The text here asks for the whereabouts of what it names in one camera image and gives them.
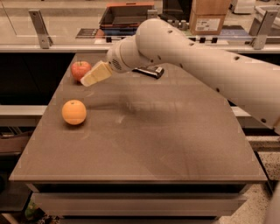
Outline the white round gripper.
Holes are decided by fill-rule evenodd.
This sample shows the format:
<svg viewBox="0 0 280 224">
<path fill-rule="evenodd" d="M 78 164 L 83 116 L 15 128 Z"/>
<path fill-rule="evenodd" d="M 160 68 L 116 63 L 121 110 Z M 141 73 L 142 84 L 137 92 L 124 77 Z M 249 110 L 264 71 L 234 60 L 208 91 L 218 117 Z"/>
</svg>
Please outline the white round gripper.
<svg viewBox="0 0 280 224">
<path fill-rule="evenodd" d="M 136 66 L 136 41 L 134 38 L 124 38 L 110 47 L 107 52 L 107 62 L 97 62 L 80 79 L 80 83 L 85 87 L 89 87 L 109 78 L 112 75 L 112 69 L 118 73 L 125 73 L 131 71 Z"/>
</svg>

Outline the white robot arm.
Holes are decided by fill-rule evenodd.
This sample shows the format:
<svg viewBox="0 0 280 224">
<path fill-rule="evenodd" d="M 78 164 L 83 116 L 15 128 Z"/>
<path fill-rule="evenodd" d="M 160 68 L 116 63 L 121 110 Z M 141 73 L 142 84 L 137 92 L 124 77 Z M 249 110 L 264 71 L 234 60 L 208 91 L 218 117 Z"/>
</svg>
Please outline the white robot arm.
<svg viewBox="0 0 280 224">
<path fill-rule="evenodd" d="M 169 63 L 202 81 L 227 100 L 280 134 L 280 67 L 187 38 L 158 18 L 147 19 L 136 34 L 108 49 L 81 79 L 85 87 L 137 67 Z"/>
</svg>

